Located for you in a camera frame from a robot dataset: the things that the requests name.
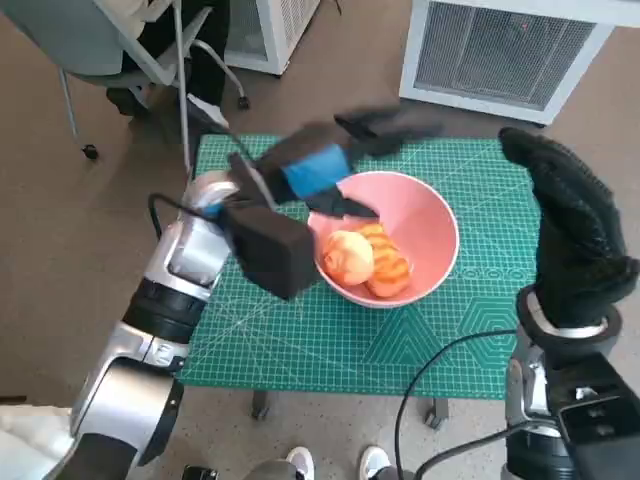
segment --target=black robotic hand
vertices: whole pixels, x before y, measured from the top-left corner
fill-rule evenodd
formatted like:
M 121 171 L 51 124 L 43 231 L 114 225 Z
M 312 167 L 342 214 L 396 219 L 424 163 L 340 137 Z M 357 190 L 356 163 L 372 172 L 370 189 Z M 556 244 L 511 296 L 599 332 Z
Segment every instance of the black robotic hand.
M 240 191 L 225 201 L 230 232 L 245 277 L 289 299 L 317 278 L 313 233 L 273 208 L 304 201 L 324 215 L 377 218 L 367 205 L 343 197 L 337 183 L 365 155 L 382 156 L 405 143 L 436 136 L 439 126 L 406 107 L 368 108 L 312 123 L 267 150 L 255 163 L 232 155 L 231 175 Z
M 334 122 L 303 126 L 256 161 L 276 203 L 303 200 L 324 215 L 377 217 L 366 205 L 344 198 L 336 183 L 365 155 L 395 153 L 403 145 L 439 135 L 414 108 L 369 107 L 334 116 Z
M 534 290 L 557 328 L 598 324 L 636 286 L 611 191 L 573 152 L 515 128 L 500 131 L 507 159 L 533 180 L 541 221 Z

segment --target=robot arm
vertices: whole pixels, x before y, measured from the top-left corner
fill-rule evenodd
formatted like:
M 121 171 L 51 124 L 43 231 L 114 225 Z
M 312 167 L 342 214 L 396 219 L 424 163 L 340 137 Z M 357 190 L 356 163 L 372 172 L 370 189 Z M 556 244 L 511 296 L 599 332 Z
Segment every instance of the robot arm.
M 506 419 L 548 422 L 508 438 L 503 479 L 634 478 L 640 402 L 605 357 L 622 328 L 613 303 L 635 288 L 639 264 L 613 195 L 561 145 L 515 129 L 500 140 L 529 170 L 541 207 L 536 281 L 516 302 Z
M 188 186 L 187 208 L 162 233 L 80 392 L 71 415 L 74 446 L 49 478 L 123 479 L 163 452 L 183 393 L 174 374 L 229 255 L 249 281 L 281 298 L 312 284 L 312 232 L 272 208 L 302 200 L 325 215 L 375 217 L 335 184 L 364 154 L 390 153 L 439 131 L 415 122 L 394 126 L 404 113 L 362 110 L 305 126 L 255 163 L 233 154 L 229 172 L 209 172 Z

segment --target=white air purifier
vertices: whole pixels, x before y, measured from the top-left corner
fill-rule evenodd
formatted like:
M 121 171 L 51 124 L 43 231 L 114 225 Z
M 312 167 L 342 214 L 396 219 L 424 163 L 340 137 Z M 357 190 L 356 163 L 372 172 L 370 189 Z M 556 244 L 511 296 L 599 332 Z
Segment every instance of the white air purifier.
M 281 75 L 320 0 L 231 0 L 225 62 Z
M 400 96 L 548 125 L 614 25 L 639 16 L 616 0 L 414 0 Z

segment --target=black glove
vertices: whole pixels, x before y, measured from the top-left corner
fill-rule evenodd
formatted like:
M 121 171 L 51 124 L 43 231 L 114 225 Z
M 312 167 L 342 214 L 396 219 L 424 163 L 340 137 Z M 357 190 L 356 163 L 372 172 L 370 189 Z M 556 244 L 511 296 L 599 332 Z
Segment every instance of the black glove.
M 636 286 L 611 191 L 573 152 L 515 128 L 500 131 L 505 157 L 525 167 L 541 210 L 534 291 L 557 328 L 597 325 Z

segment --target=bread roll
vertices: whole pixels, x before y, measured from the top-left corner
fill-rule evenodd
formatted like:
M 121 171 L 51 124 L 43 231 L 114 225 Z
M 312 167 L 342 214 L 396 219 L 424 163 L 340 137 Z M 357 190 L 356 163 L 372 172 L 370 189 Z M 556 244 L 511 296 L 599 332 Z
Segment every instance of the bread roll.
M 373 248 L 359 233 L 333 232 L 322 256 L 327 274 L 343 287 L 364 283 L 373 274 Z
M 377 297 L 388 298 L 407 288 L 411 281 L 411 267 L 382 225 L 365 225 L 358 230 L 373 247 L 373 275 L 367 288 Z

